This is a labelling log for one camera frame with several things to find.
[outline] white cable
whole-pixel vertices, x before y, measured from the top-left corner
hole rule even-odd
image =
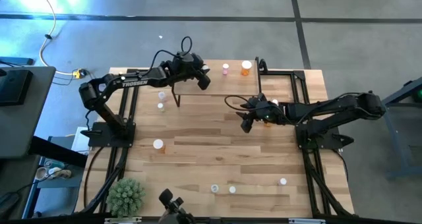
[[[52,13],[53,13],[53,18],[54,18],[54,24],[53,24],[53,28],[50,30],[50,32],[48,33],[48,35],[49,36],[51,36],[51,34],[53,33],[53,31],[54,31],[54,28],[55,28],[55,22],[56,22],[56,19],[55,19],[55,13],[54,13],[54,9],[53,9],[53,6],[51,6],[51,3],[48,1],[48,0],[46,0],[47,1],[47,3],[48,3],[48,5],[50,6],[50,9],[51,9],[51,11],[52,11]],[[40,59],[41,59],[41,62],[44,64],[44,66],[46,66],[46,67],[50,67],[50,65],[48,65],[45,61],[44,61],[44,58],[42,57],[42,53],[44,52],[44,49],[45,49],[45,45],[46,45],[46,43],[47,43],[47,41],[48,41],[48,39],[47,38],[45,38],[45,40],[44,40],[44,43],[42,44],[42,46],[41,46],[41,48],[40,48]],[[62,74],[62,75],[70,75],[70,76],[73,76],[73,73],[71,73],[71,72],[61,72],[61,71],[55,71],[56,73],[59,73],[59,74]]]

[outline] yellow connector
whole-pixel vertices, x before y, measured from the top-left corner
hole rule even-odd
[[[84,78],[86,76],[86,70],[85,69],[78,69],[78,70],[73,72],[73,76],[76,79]]]

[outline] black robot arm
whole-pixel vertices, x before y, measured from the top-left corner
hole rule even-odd
[[[242,117],[242,129],[251,130],[253,121],[264,121],[277,125],[296,125],[306,137],[310,138],[327,133],[330,129],[352,122],[356,119],[375,120],[382,117],[385,110],[378,96],[369,93],[346,93],[327,101],[312,104],[272,103],[264,94],[251,97],[241,105],[246,113],[237,112]],[[332,116],[319,120],[318,115]]]
[[[107,102],[112,93],[121,88],[135,86],[152,86],[162,88],[173,86],[176,82],[196,78],[198,86],[205,90],[210,79],[206,73],[208,67],[199,55],[195,53],[178,52],[173,61],[162,62],[160,66],[151,68],[147,72],[107,74],[102,78],[96,78],[82,83],[79,94],[85,108],[97,110]]]

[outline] wooden tabletop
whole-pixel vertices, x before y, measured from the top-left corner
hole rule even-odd
[[[110,72],[122,70],[112,68]],[[311,103],[326,100],[322,71],[305,70],[305,75]],[[290,88],[287,77],[262,76],[262,91],[268,99],[293,101]],[[157,110],[161,91],[171,95],[170,88],[141,87],[136,105],[135,142],[129,150],[125,177],[140,181],[146,189],[139,215],[161,216],[164,207],[158,196],[168,188],[175,198],[182,197],[183,208],[197,217],[311,217],[303,158],[292,126],[254,123],[252,131],[245,134],[241,118],[225,105],[223,96],[184,96],[179,108],[169,99],[162,113]],[[115,113],[121,95],[122,90],[116,91],[107,103]],[[241,103],[236,98],[229,102]],[[155,139],[164,141],[164,153],[152,147]],[[86,167],[95,151],[90,152]],[[88,201],[104,183],[109,153],[110,149],[104,148],[92,166]],[[353,213],[342,160],[330,150],[321,150],[321,160],[327,186]],[[278,185],[281,178],[287,179],[285,186]],[[76,211],[83,208],[83,184],[84,180]],[[216,194],[211,192],[213,184],[220,187]],[[236,187],[235,194],[229,193],[230,186]],[[322,210],[319,189],[315,190]]]
[[[213,95],[213,96],[255,96],[259,92],[258,68],[255,60],[249,60],[252,68],[248,76],[240,74],[243,60],[204,60],[210,67],[207,76],[211,83],[206,90],[201,90],[197,80],[176,83],[176,95]],[[223,75],[223,64],[229,65],[229,73]]]

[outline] concrete floor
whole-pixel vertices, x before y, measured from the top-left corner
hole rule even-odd
[[[138,16],[293,17],[291,0],[51,0],[58,13]],[[302,17],[422,18],[422,0],[298,0]],[[49,13],[44,0],[0,0],[0,13]],[[0,19],[0,52],[38,59],[50,20]],[[303,29],[312,69],[322,69],[332,98],[373,90],[381,98],[422,76],[422,24],[309,24]],[[148,66],[159,49],[175,51],[185,35],[205,59],[267,60],[270,68],[303,69],[294,22],[58,21],[45,50],[59,70]],[[52,86],[36,134],[63,136],[84,126],[81,81]],[[355,138],[344,149],[356,214],[421,222],[422,178],[386,180],[398,168],[384,120],[340,127]]]

